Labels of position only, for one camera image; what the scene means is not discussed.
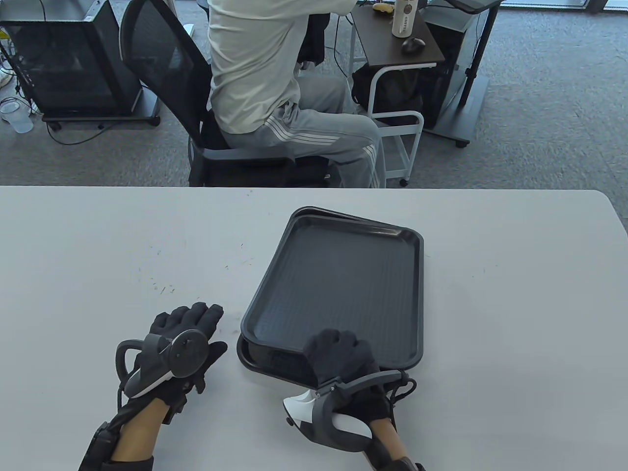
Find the stacked tray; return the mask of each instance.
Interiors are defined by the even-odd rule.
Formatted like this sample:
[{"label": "stacked tray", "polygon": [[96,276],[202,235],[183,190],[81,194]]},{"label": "stacked tray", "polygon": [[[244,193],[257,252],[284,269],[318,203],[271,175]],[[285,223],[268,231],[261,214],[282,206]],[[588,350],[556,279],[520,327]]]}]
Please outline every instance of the stacked tray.
[{"label": "stacked tray", "polygon": [[329,210],[297,210],[242,318],[237,344],[248,369],[316,387],[303,357],[324,328],[371,343],[382,369],[423,356],[423,238],[405,227]]}]

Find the white long-sleeve shirt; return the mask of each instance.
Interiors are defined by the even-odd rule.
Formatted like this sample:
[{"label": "white long-sleeve shirt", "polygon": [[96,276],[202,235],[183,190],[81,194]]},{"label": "white long-sleeve shirt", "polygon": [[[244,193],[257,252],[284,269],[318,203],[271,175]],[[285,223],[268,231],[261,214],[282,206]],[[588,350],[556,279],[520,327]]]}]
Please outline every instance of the white long-sleeve shirt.
[{"label": "white long-sleeve shirt", "polygon": [[216,121],[230,134],[259,128],[298,102],[296,59],[311,14],[348,14],[355,0],[209,0]]}]

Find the computer tower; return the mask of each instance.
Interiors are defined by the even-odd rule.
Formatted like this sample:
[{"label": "computer tower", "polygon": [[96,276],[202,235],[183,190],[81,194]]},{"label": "computer tower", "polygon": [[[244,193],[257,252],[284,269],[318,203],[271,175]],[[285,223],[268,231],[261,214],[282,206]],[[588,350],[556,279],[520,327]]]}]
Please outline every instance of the computer tower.
[{"label": "computer tower", "polygon": [[[450,6],[443,0],[434,4]],[[473,61],[488,11],[470,15],[453,8],[426,8],[423,19],[428,25],[445,61],[433,68],[420,69],[419,82],[425,128],[431,129],[452,102],[466,79]]]},{"label": "computer tower", "polygon": [[0,26],[4,55],[47,118],[133,113],[142,88],[120,58],[109,0],[4,0]]}]

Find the floor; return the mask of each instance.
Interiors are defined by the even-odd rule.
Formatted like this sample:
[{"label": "floor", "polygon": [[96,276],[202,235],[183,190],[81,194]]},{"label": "floor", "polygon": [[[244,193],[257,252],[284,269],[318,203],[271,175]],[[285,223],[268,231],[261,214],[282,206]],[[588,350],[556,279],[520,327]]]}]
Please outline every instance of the floor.
[{"label": "floor", "polygon": [[[126,0],[113,0],[118,15]],[[207,53],[207,18],[180,1],[184,23]],[[327,30],[332,46],[335,19]],[[465,149],[421,138],[413,188],[592,188],[628,227],[628,15],[503,9],[480,72],[490,77],[474,141]],[[338,61],[347,66],[349,24],[341,19]],[[320,73],[340,75],[328,51]],[[0,97],[13,90],[9,85]],[[0,185],[187,184],[186,135],[169,111],[161,126],[116,129],[79,146],[53,142],[41,122],[17,135],[0,122]],[[93,129],[63,129],[78,141]],[[398,187],[389,181],[390,187]]]}]

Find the white stripe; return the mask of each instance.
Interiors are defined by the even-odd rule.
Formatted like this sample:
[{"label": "white stripe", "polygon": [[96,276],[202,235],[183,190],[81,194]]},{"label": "white stripe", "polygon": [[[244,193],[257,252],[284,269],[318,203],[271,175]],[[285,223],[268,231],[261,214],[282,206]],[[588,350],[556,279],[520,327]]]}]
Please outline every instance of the white stripe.
[{"label": "white stripe", "polygon": [[371,157],[372,175],[371,175],[371,187],[379,188],[379,177],[377,175],[376,161],[377,155],[375,152],[375,146],[370,144],[364,148],[364,152]]},{"label": "white stripe", "polygon": [[290,136],[282,133],[281,130],[278,129],[275,124],[271,123],[270,120],[267,120],[264,124],[270,128],[270,130],[274,133],[275,136],[277,136],[280,141],[286,142],[290,140]]},{"label": "white stripe", "polygon": [[371,144],[369,146],[366,146],[364,148],[364,152],[366,152],[368,154],[368,156],[371,157],[371,165],[373,167],[375,167],[375,162],[376,162],[377,156],[375,154],[375,147],[373,146],[373,144]]},{"label": "white stripe", "polygon": [[281,142],[290,141],[296,144],[306,144],[309,146],[331,146],[333,144],[333,142],[330,141],[319,141],[317,139],[308,140],[305,138],[296,137],[294,135],[292,135],[292,137],[287,136],[285,132],[283,132],[281,129],[278,129],[275,124],[272,124],[269,121],[266,121],[264,125],[266,125]]},{"label": "white stripe", "polygon": [[292,135],[294,137],[310,138],[310,139],[315,139],[317,141],[331,141],[331,142],[336,142],[339,139],[339,136],[328,136],[325,134],[310,134],[310,133],[296,133],[295,134],[291,130],[287,129],[281,121],[279,121],[277,118],[275,118],[272,115],[268,117],[268,121],[271,121],[275,126],[277,126],[286,134]]}]

